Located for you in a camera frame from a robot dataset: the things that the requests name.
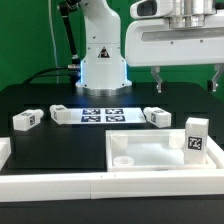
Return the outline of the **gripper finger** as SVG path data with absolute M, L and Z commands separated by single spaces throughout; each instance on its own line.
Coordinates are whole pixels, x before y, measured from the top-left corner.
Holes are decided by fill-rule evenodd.
M 218 80 L 224 74 L 224 64 L 216 64 L 214 66 L 214 68 L 215 68 L 215 74 L 214 74 L 213 78 L 211 79 L 211 91 L 212 92 L 215 92 L 218 88 Z
M 158 92 L 161 93 L 162 92 L 163 81 L 162 81 L 161 77 L 159 76 L 159 73 L 160 73 L 160 67 L 159 66 L 153 66 L 151 68 L 151 75 L 157 83 Z

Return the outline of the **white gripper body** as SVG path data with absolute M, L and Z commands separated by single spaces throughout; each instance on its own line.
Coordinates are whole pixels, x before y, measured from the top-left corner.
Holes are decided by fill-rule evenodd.
M 168 19 L 139 20 L 127 29 L 129 66 L 224 63 L 224 16 L 206 16 L 199 28 L 171 29 Z

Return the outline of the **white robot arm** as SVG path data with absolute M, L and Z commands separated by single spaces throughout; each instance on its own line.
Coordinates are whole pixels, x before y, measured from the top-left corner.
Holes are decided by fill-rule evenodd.
M 215 90 L 224 74 L 224 2 L 215 0 L 139 0 L 130 7 L 125 52 L 120 52 L 120 17 L 106 0 L 81 0 L 86 55 L 80 92 L 117 95 L 132 86 L 127 68 L 149 67 L 162 87 L 162 66 L 213 64 L 208 82 Z

